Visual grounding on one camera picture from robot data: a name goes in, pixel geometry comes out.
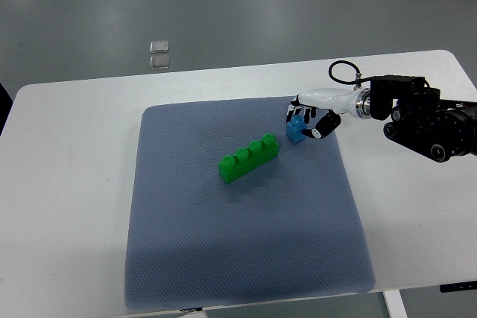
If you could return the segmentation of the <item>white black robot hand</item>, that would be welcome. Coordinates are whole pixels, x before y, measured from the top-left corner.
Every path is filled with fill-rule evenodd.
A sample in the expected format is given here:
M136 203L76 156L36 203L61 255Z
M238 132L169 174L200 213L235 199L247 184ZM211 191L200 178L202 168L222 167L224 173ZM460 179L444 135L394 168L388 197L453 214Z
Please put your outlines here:
M293 115L304 118L306 138L322 139L341 124L341 114L370 118L370 90L313 89L296 95L288 105L286 124Z

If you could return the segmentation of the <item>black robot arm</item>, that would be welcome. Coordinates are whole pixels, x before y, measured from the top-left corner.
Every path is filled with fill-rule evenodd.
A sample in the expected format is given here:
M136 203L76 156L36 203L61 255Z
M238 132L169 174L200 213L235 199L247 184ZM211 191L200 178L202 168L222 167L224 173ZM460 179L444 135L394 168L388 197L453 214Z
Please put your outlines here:
M385 137L435 162L453 156L476 155L476 102L447 100L424 77L380 75L363 78L357 65L337 60L329 77L353 85L358 96L353 112L390 121Z

